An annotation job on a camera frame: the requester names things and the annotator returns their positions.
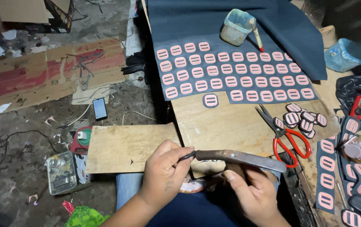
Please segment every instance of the concrete floor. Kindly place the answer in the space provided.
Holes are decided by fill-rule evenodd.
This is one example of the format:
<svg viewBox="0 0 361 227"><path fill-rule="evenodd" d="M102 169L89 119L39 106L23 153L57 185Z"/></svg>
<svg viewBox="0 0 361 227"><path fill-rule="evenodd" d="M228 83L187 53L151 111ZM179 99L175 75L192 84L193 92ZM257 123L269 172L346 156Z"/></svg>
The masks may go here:
<svg viewBox="0 0 361 227"><path fill-rule="evenodd" d="M67 43L80 43L102 38L103 32L119 36L125 40L129 0L100 1L103 14L97 6L84 0L74 0L74 4L82 14L88 18L73 23L69 34L47 34L50 41L47 45L56 46ZM13 49L26 46L33 47L44 34L28 35L20 31L14 42L4 43ZM66 129L55 129L56 126L66 124L81 115L86 105L71 105L71 101L49 101L37 106L31 106L18 111L0 114L0 160L4 154L7 135L17 131L39 130L49 138L62 134L64 140L72 141L69 131L75 131L83 126L101 125L95 121L93 108L89 115L83 117ZM108 119L104 125L122 124L125 111L134 110L147 116L155 116L153 98L148 86L144 82L134 81L118 88L114 98L106 105ZM59 123L53 122L52 127L44 121L53 116ZM125 124L156 124L153 120L135 113L128 113ZM52 144L56 150L62 152L67 149L57 143L56 137ZM94 183L80 191L59 196L51 196L48 192L47 169L44 166L48 157L55 153L47 140L36 132L12 136L8 141L5 161L0 165L0 226L63 226L69 215L62 207L64 200L71 201L74 207L89 206L103 215L112 214L116 206L116 184L114 174L99 174ZM28 203L28 197L38 195L38 204Z"/></svg>

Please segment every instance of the phone screen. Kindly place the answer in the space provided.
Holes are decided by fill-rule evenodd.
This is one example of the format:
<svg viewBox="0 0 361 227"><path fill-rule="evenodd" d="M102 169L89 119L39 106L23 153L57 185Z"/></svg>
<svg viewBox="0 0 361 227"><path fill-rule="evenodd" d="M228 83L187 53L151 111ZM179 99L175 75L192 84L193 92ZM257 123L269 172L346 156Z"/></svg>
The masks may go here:
<svg viewBox="0 0 361 227"><path fill-rule="evenodd" d="M107 119L106 107L104 105L104 99L96 99L93 101L95 118L97 121Z"/></svg>

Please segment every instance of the red tool handle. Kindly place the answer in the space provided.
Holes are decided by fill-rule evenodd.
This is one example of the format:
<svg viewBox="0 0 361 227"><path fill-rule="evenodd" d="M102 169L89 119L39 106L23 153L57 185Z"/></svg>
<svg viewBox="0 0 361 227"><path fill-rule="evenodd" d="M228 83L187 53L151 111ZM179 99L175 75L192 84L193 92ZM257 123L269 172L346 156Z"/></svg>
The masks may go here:
<svg viewBox="0 0 361 227"><path fill-rule="evenodd" d="M288 140L290 141L291 145L293 146L293 148L295 149L295 152L298 153L298 155L302 158L308 158L311 155L311 146L309 145L308 140L301 135L301 133L296 132L294 130L288 129L286 128L285 131L287 131L287 133L285 134L285 136L288 138ZM306 149L306 154L304 155L301 150L298 148L297 144L295 143L293 137L291 136L291 134L299 137L304 143L305 143L305 149ZM294 164L292 165L287 165L287 168L295 168L298 165L298 160L295 157L295 155L290 151L290 149L287 148L286 145L284 145L281 140L279 138L274 138L273 139L273 152L274 155L276 156L277 160L282 161L281 158L279 157L279 153L277 152L277 144L279 144L283 150L285 150L287 152L287 154L289 154L289 156L293 159Z"/></svg>

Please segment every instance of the scissors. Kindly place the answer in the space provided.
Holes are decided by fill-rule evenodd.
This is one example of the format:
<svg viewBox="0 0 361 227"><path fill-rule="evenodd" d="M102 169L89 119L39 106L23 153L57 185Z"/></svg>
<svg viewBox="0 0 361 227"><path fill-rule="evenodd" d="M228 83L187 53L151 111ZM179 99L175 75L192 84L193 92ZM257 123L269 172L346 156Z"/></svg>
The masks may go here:
<svg viewBox="0 0 361 227"><path fill-rule="evenodd" d="M311 155L311 146L309 145L308 140L303 135L301 135L299 132L296 132L296 131L288 129L288 128L284 129L284 123L282 120L280 120L277 117L272 118L272 116L269 114L269 112L266 110L266 108L264 108L264 106L262 104L259 104L259 105L263 111L259 110L259 108L257 108L257 107L255 107L255 109L258 111L258 113L263 118L263 120L266 121L266 123L269 125L269 127L271 129L273 129L274 133L276 134L276 137L273 139L274 155L276 156L277 160L282 161L281 158L279 157L279 153L277 152L277 144L279 144L289 154L289 156L294 161L294 164L292 164L292 165L286 164L286 167L287 168L295 168L298 165L298 160L295 157L295 155L290 151L290 149L288 149L287 146L281 142L280 137L286 136L288 138L288 140L290 141L291 145L293 146L293 148L295 149L295 152L297 152L298 155L302 158L308 158ZM291 134L299 137L305 143L305 148L306 148L305 155L298 148L298 146L295 143Z"/></svg>

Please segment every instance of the green fabric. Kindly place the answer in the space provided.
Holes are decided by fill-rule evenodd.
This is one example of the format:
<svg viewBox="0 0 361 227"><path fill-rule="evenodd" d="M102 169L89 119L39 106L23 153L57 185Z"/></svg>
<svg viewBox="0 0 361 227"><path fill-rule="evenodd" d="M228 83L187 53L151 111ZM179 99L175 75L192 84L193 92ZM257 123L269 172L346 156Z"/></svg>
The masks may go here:
<svg viewBox="0 0 361 227"><path fill-rule="evenodd" d="M97 227L109 217L88 206L77 206L64 227Z"/></svg>

